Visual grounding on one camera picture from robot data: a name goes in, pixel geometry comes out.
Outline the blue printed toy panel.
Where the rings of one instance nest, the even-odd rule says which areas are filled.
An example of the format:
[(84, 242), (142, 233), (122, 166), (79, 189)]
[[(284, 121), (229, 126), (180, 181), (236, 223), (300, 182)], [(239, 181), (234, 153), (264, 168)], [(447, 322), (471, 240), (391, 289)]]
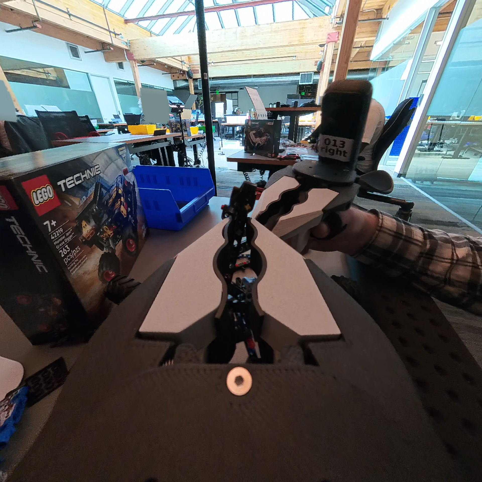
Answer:
[(25, 411), (28, 391), (28, 386), (22, 385), (1, 401), (1, 450), (9, 442)]

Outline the black printed toy panel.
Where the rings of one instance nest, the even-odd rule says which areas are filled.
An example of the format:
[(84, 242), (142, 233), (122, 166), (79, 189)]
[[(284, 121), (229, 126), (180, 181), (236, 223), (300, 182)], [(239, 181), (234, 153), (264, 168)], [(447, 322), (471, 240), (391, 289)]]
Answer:
[(59, 357), (27, 377), (22, 387), (27, 388), (26, 407), (32, 407), (46, 396), (60, 388), (69, 375), (64, 357)]

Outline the black pole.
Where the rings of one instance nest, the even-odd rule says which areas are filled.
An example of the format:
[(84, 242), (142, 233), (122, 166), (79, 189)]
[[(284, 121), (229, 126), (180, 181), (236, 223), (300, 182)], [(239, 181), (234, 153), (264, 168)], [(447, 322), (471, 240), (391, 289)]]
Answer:
[(210, 171), (210, 174), (214, 183), (214, 196), (217, 196), (204, 2), (194, 1), (194, 4), (195, 4), (198, 48), (199, 48), (199, 57), (200, 57), (200, 73), (201, 73), (201, 82), (202, 82), (202, 99), (203, 99), (204, 121), (205, 121), (207, 161), (208, 161), (208, 169)]

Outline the black office chair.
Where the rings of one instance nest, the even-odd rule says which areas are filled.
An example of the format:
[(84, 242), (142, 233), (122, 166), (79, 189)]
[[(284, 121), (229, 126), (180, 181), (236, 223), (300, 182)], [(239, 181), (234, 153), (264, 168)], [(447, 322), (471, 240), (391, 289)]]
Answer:
[(404, 221), (410, 221), (414, 203), (391, 196), (391, 192), (394, 189), (393, 179), (388, 172), (384, 170), (379, 171), (377, 168), (383, 154), (407, 126), (408, 121), (415, 112), (415, 107), (412, 107), (412, 104), (413, 99), (409, 98), (403, 100), (396, 107), (391, 117), (385, 123), (381, 136), (375, 144), (372, 154), (373, 170), (359, 175), (355, 181), (359, 185), (358, 197), (397, 205), (399, 208), (396, 217)]
[(76, 111), (35, 112), (50, 141), (100, 136), (87, 115), (79, 116)]

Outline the black tripod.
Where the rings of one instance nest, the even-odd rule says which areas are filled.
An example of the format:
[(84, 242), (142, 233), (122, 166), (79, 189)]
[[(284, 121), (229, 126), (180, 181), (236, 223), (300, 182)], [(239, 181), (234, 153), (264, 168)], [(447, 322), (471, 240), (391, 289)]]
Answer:
[(171, 108), (173, 119), (170, 120), (171, 133), (180, 134), (181, 136), (172, 138), (172, 148), (177, 152), (178, 165), (180, 167), (198, 167), (200, 165), (198, 158), (198, 149), (195, 144), (191, 144), (194, 159), (191, 160), (187, 155), (186, 138), (188, 142), (193, 142), (190, 130), (190, 119), (183, 119), (184, 107), (181, 104), (176, 104)]

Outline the toy truck set box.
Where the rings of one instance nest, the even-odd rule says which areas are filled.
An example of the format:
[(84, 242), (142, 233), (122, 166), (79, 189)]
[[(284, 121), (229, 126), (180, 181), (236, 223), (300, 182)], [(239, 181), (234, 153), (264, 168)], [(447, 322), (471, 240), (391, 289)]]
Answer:
[(1, 159), (1, 307), (33, 345), (84, 340), (148, 233), (124, 144)]

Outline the person's right hand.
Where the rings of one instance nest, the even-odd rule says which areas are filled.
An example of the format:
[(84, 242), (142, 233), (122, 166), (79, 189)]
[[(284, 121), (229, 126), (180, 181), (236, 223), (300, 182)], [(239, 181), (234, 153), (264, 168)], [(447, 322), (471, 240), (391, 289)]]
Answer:
[(375, 236), (378, 216), (358, 208), (330, 214), (310, 231), (303, 253), (309, 250), (356, 255)]

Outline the person's right forearm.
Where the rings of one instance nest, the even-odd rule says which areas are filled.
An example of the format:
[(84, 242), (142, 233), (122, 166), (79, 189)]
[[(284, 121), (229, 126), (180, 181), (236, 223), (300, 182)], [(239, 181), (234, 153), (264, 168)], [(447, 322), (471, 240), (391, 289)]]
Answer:
[(426, 229), (378, 210), (368, 213), (377, 227), (356, 260), (481, 315), (481, 237)]

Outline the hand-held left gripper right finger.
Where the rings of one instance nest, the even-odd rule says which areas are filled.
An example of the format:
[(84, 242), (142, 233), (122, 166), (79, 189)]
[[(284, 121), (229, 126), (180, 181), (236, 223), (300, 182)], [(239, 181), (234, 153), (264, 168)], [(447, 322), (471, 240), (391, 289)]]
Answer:
[(275, 351), (339, 339), (341, 330), (304, 257), (258, 221), (251, 224), (253, 247), (262, 258), (256, 287), (263, 312), (261, 339)]

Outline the black toy set box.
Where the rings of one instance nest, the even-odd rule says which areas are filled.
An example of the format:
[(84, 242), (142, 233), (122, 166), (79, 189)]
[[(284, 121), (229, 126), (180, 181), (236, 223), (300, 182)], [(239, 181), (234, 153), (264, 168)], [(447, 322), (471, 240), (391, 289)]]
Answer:
[(280, 147), (280, 119), (248, 119), (244, 126), (244, 151), (277, 158)]

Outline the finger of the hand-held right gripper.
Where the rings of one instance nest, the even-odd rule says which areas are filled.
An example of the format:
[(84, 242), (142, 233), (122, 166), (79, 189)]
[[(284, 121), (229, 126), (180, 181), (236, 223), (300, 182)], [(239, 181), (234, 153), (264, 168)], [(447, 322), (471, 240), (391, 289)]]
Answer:
[(294, 177), (284, 176), (266, 188), (250, 218), (250, 226), (276, 226), (300, 201), (302, 186)]
[(264, 221), (264, 227), (284, 241), (299, 253), (306, 250), (311, 230), (317, 227), (325, 217), (324, 208), (333, 201), (338, 193), (329, 189), (310, 189), (299, 194), (298, 200), (291, 207), (287, 196), (295, 194), (295, 190), (286, 190), (280, 194), (277, 202), (271, 202), (264, 210), (268, 214), (268, 208), (279, 205), (278, 211), (271, 214)]

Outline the toy truck chassis with motor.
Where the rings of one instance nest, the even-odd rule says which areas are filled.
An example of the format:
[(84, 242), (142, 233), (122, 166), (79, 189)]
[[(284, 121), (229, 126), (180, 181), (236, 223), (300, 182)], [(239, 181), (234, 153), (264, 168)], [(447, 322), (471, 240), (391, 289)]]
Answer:
[(256, 201), (256, 186), (245, 181), (233, 188), (228, 204), (222, 206), (223, 245), (214, 255), (214, 273), (221, 281), (221, 302), (214, 315), (216, 337), (208, 346), (207, 359), (214, 364), (227, 364), (236, 345), (242, 342), (251, 363), (260, 363), (256, 352), (256, 335), (261, 324), (261, 309), (256, 305), (257, 274), (236, 275), (250, 268), (254, 254), (251, 241), (254, 228), (249, 214)]

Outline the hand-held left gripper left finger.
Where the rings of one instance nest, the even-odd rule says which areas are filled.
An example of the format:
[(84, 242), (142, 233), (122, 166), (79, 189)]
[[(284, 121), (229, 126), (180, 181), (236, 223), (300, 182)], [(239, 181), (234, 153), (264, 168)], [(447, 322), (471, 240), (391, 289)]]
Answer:
[(138, 329), (140, 341), (187, 344), (207, 356), (216, 338), (214, 316), (223, 294), (214, 257), (225, 245), (228, 223), (229, 218), (221, 220), (176, 256)]

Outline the black perforated surface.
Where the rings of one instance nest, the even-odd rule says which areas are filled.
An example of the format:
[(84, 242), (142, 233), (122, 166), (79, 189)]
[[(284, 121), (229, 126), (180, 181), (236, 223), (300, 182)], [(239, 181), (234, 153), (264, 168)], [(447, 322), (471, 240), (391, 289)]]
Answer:
[(396, 280), (332, 276), (371, 315), (405, 364), (449, 455), (481, 481), (481, 368), (435, 302)]

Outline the blue plastic bin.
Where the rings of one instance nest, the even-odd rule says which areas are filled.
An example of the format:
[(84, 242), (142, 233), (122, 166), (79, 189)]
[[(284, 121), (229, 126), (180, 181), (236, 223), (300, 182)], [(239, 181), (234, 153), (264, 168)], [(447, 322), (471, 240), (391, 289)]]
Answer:
[(138, 165), (133, 173), (149, 228), (180, 231), (214, 196), (207, 168)]

